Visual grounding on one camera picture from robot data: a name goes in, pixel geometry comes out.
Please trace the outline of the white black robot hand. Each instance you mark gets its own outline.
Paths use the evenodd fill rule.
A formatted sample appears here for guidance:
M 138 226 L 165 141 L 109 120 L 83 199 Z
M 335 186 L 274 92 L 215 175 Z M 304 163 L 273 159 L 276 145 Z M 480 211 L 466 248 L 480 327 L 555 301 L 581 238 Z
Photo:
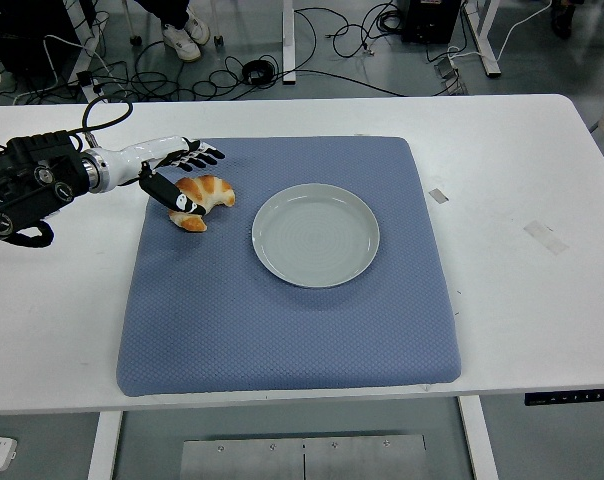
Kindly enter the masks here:
M 150 140 L 120 151 L 96 150 L 100 180 L 95 192 L 106 192 L 135 180 L 142 190 L 162 205 L 178 212 L 204 214 L 205 208 L 189 200 L 173 183 L 157 172 L 175 166 L 190 172 L 194 167 L 216 165 L 225 155 L 202 140 L 171 136 Z

